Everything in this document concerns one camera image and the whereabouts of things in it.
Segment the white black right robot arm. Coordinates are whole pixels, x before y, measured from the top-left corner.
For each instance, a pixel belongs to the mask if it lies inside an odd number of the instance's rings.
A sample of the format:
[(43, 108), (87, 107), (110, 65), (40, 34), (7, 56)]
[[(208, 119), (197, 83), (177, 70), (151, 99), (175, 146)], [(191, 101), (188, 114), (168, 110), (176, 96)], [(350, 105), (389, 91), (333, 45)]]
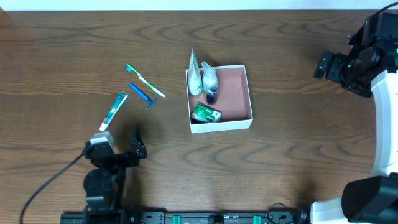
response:
[(314, 77), (373, 98), (376, 154), (371, 176), (341, 197), (313, 202), (307, 223), (397, 223), (397, 14), (381, 9), (348, 40), (349, 54), (324, 52)]

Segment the blue foam soap pump bottle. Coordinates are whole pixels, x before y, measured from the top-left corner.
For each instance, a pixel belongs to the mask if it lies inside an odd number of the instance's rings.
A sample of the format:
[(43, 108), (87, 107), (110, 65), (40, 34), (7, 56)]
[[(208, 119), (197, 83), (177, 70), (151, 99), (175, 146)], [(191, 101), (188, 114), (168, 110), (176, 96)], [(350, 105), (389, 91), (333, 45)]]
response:
[(203, 68), (202, 85), (206, 102), (215, 105), (218, 97), (218, 78), (216, 69), (205, 61), (201, 63)]

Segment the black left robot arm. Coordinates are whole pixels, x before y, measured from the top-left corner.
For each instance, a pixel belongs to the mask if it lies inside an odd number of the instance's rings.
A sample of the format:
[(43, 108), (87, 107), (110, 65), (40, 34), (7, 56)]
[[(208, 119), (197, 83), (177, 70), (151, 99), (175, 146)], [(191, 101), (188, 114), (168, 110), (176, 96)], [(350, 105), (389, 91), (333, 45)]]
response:
[(115, 141), (109, 131), (96, 133), (86, 142), (83, 155), (96, 167), (83, 181), (88, 208), (108, 210), (119, 208), (126, 180), (126, 169), (139, 165), (147, 150), (138, 130), (129, 138), (129, 149), (116, 153)]

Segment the white box with pink interior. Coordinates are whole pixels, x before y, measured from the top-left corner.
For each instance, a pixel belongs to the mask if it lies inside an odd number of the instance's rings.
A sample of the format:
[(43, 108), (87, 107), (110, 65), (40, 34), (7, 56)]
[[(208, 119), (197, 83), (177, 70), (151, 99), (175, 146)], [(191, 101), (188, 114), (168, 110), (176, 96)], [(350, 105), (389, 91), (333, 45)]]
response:
[(217, 66), (218, 99), (210, 108), (221, 112), (216, 123), (203, 123), (192, 118), (198, 103), (207, 105), (203, 95), (193, 96), (187, 93), (188, 118), (191, 133), (209, 133), (250, 128), (253, 115), (246, 68), (244, 65)]

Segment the white Pantene conditioner tube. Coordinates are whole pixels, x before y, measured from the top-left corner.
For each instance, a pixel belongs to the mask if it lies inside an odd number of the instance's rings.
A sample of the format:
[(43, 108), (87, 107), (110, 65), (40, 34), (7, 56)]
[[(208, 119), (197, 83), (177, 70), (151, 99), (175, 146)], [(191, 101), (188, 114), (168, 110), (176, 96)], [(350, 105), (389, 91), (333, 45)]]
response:
[(197, 96), (202, 93), (201, 73), (193, 49), (191, 49), (187, 82), (188, 82), (188, 91), (191, 95)]

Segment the green Dettol soap box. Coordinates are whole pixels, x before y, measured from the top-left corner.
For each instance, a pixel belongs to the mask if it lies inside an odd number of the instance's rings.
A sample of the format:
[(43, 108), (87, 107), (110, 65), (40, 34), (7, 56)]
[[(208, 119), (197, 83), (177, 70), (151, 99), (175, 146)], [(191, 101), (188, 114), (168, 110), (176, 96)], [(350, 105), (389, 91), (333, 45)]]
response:
[(191, 118), (202, 123), (217, 123), (221, 120), (220, 111), (209, 108), (201, 103), (197, 103), (191, 113)]

